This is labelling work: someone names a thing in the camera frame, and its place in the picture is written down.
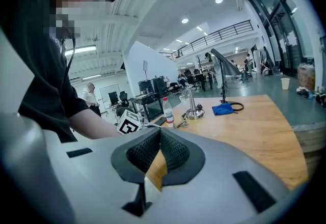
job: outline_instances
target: recessed light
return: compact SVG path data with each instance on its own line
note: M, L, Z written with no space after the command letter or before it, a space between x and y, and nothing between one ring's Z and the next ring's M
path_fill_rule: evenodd
M98 76L101 76L101 74L99 74L99 75L92 75L92 76L89 76L89 77L84 77L83 80L90 79L90 78L93 78L93 77L98 77Z
M96 50L96 46L80 47L80 48L76 48L75 54L80 52L85 52L85 51L92 51L92 50ZM65 55L71 55L71 54L72 54L72 50L68 50L65 52Z
M295 7L292 11L291 11L291 13L293 14L294 12L296 12L297 11L297 7Z
M215 0L217 4L220 4L223 0Z

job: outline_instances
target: blue cloth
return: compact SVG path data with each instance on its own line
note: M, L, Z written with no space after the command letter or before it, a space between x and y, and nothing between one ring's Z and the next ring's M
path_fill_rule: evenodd
M232 113L236 113L235 111L233 111L231 104L229 103L225 103L225 104L220 104L218 106L213 106L213 113L216 116L221 116L221 115L227 115L227 114L232 114Z

